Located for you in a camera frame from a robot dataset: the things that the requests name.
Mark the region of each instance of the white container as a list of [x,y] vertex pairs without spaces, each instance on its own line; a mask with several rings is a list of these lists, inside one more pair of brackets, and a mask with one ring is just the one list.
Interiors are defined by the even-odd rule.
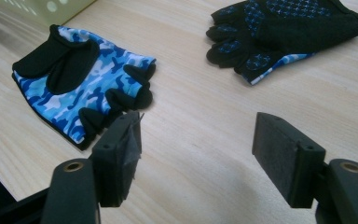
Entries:
[[0,0],[0,7],[45,26],[63,24],[95,0]]

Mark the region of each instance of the blue camouflage fabric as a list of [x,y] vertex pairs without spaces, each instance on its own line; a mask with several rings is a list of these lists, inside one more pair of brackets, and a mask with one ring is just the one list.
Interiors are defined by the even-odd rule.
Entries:
[[85,140],[86,131],[79,118],[81,108],[90,108],[108,115],[111,105],[105,93],[109,89],[120,90],[135,98],[142,84],[127,74],[123,66],[130,64],[144,70],[155,62],[155,58],[129,52],[114,43],[86,30],[57,26],[58,33],[73,43],[92,40],[98,43],[98,57],[83,82],[74,90],[54,94],[47,87],[48,74],[41,77],[23,77],[13,71],[31,108],[75,144]]

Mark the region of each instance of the table surface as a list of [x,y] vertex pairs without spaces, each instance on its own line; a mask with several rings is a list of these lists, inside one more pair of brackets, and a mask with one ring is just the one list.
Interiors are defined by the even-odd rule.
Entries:
[[[342,2],[358,12],[358,0]],[[358,37],[251,87],[205,57],[210,14],[234,3],[98,0],[65,24],[157,58],[142,159],[129,198],[102,209],[103,223],[315,223],[316,203],[291,209],[252,155],[257,112],[286,119],[327,150],[326,162],[358,161]],[[92,146],[77,150],[25,102],[11,65],[48,28],[16,24],[0,19],[0,180],[20,200]]]

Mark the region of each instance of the black glove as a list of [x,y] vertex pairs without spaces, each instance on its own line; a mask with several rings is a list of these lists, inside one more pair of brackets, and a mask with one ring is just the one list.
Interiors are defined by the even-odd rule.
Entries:
[[275,68],[358,36],[358,14],[338,0],[249,0],[212,14],[211,63],[251,85]]
[[52,25],[48,40],[13,64],[31,108],[80,149],[122,114],[152,102],[155,59],[85,30]]

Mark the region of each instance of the wooden table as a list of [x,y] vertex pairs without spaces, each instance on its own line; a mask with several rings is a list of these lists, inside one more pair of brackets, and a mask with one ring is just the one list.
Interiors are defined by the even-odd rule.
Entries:
[[[342,0],[358,12],[358,0]],[[205,58],[210,14],[236,1],[98,0],[65,25],[157,58],[154,103],[131,192],[103,223],[315,223],[291,209],[252,155],[258,111],[286,119],[327,150],[358,161],[358,37],[274,71],[250,87]],[[87,158],[44,123],[11,78],[11,65],[48,28],[0,15],[0,180],[20,200],[47,188],[63,161]]]

